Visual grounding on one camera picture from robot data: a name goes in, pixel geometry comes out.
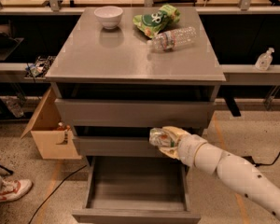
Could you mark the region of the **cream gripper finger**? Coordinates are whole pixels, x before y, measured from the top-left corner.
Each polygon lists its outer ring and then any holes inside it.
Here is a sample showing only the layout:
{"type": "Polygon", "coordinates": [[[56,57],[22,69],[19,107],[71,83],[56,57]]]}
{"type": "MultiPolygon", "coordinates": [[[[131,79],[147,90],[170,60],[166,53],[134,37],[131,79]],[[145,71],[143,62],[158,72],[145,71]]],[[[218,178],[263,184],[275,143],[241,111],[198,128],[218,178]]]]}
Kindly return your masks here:
{"type": "Polygon", "coordinates": [[[162,128],[166,134],[168,134],[172,139],[179,139],[184,135],[189,135],[189,133],[181,128],[174,126],[164,126],[162,128]]]}
{"type": "Polygon", "coordinates": [[[179,159],[177,147],[159,147],[159,151],[172,159],[179,159]]]}

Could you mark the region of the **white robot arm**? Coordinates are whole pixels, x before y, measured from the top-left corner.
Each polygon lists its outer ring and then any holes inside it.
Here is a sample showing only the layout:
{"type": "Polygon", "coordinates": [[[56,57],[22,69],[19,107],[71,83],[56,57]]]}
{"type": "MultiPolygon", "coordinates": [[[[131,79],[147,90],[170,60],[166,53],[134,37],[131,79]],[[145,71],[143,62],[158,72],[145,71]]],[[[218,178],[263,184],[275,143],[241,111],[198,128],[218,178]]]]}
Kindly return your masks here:
{"type": "Polygon", "coordinates": [[[250,201],[257,203],[280,221],[280,188],[246,159],[211,145],[197,134],[166,126],[161,128],[160,150],[190,168],[210,175],[250,201]]]}

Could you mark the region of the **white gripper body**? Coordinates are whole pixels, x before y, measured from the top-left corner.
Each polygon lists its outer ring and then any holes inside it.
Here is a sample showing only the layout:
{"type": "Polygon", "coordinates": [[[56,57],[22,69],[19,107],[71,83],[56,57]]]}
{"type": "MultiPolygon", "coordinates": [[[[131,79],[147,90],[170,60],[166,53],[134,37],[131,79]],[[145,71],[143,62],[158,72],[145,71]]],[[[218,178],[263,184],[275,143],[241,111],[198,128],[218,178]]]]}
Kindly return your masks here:
{"type": "Polygon", "coordinates": [[[178,143],[177,154],[181,162],[188,167],[194,165],[196,151],[207,141],[196,134],[183,135],[178,143]]]}

